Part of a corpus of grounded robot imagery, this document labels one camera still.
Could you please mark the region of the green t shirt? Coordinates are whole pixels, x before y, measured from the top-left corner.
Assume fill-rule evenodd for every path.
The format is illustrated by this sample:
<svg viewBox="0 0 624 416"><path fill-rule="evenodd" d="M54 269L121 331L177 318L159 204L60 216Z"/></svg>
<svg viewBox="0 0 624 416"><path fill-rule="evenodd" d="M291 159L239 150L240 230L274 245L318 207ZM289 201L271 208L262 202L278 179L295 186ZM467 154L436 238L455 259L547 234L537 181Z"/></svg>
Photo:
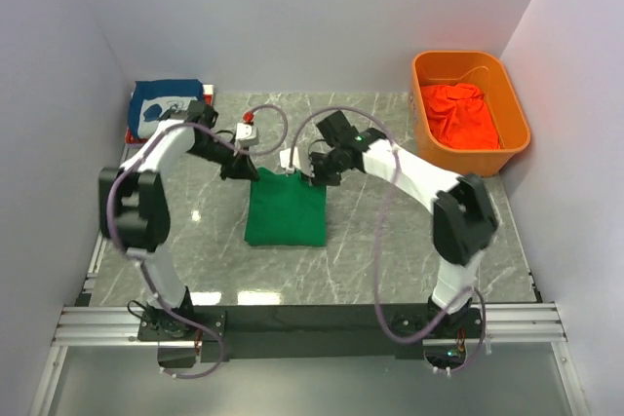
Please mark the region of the green t shirt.
<svg viewBox="0 0 624 416"><path fill-rule="evenodd" d="M251 183L244 240L249 246L327 244L327 188L313 186L302 174L258 170Z"/></svg>

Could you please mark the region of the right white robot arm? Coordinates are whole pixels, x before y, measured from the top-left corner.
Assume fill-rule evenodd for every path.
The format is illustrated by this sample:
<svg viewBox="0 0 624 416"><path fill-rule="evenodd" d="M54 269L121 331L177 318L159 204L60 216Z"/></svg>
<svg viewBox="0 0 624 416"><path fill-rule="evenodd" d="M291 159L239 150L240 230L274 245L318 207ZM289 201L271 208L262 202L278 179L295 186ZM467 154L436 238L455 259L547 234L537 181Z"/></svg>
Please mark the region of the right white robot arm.
<svg viewBox="0 0 624 416"><path fill-rule="evenodd" d="M433 318L413 335L391 331L381 305L373 296L376 318L384 333L400 344L423 339L443 321L457 322L473 296L480 292L476 277L482 259L498 229L488 190L474 173L460 175L441 169L404 149L391 131L366 113L373 126L359 132L346 115L347 106L330 106L315 112L318 131L330 152L302 156L297 144L280 153L280 166L300 172L310 183L332 185L348 170L358 170L389 183L382 205L387 208L393 192L401 190L427 209L432 219L432 242L439 258L437 282L428 307Z"/></svg>

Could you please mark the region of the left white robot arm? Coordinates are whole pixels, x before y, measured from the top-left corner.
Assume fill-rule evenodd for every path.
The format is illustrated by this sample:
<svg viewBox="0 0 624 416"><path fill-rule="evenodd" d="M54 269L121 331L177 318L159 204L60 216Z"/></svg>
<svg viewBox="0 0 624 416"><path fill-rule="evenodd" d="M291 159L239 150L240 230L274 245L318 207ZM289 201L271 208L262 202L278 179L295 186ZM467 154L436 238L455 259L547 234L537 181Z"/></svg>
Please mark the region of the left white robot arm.
<svg viewBox="0 0 624 416"><path fill-rule="evenodd" d="M189 289L176 273L167 246L169 170L179 157L191 154L218 164L223 179L259 179L249 155L258 143L253 112L246 112L232 131L216 130L217 117L217 111L200 100L169 109L130 160L119 168L104 168L98 176L100 231L140 271L151 295L142 321L173 338L188 335L196 318Z"/></svg>

